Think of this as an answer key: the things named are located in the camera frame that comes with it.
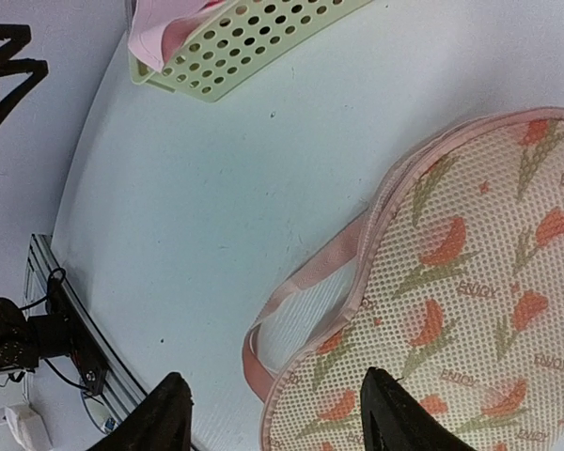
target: white table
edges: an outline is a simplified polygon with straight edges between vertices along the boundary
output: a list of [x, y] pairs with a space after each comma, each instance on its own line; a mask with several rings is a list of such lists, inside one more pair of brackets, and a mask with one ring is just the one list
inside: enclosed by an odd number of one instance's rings
[[407, 148], [541, 104], [564, 106], [564, 1], [375, 0], [216, 104], [133, 86], [121, 45], [53, 249], [147, 388], [188, 380], [201, 450], [257, 450], [240, 350], [272, 289]]

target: light green basket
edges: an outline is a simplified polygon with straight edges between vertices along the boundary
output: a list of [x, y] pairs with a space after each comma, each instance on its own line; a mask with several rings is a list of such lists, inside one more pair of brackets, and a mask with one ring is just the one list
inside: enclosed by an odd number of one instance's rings
[[132, 81], [202, 101], [234, 87], [371, 0], [238, 0], [200, 26], [161, 73], [130, 54]]

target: pink handle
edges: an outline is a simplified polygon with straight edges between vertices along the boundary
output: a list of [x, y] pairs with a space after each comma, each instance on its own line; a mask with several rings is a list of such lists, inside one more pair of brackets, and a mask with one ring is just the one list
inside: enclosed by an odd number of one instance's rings
[[364, 222], [365, 214], [362, 213], [323, 246], [301, 269], [280, 285], [246, 334], [243, 345], [244, 377], [253, 392], [262, 401], [265, 401], [270, 393], [277, 375], [268, 371], [257, 356], [257, 337], [261, 323], [271, 316], [290, 295], [316, 286], [349, 263], [357, 255], [359, 235]]

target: mesh bag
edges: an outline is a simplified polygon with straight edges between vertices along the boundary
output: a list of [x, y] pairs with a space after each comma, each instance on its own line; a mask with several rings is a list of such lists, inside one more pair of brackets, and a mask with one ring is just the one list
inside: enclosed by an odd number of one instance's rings
[[[354, 258], [327, 327], [266, 370], [262, 321]], [[564, 110], [483, 118], [398, 162], [369, 211], [274, 293], [243, 359], [264, 450], [362, 451], [370, 366], [477, 450], [549, 449], [564, 431]]]

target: floral fabric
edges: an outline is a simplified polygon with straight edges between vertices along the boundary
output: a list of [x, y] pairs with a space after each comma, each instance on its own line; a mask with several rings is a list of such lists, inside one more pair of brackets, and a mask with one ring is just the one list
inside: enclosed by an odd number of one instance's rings
[[362, 451], [373, 365], [477, 450], [550, 449], [564, 431], [564, 120], [479, 135], [414, 183], [357, 313], [281, 382], [266, 449]]

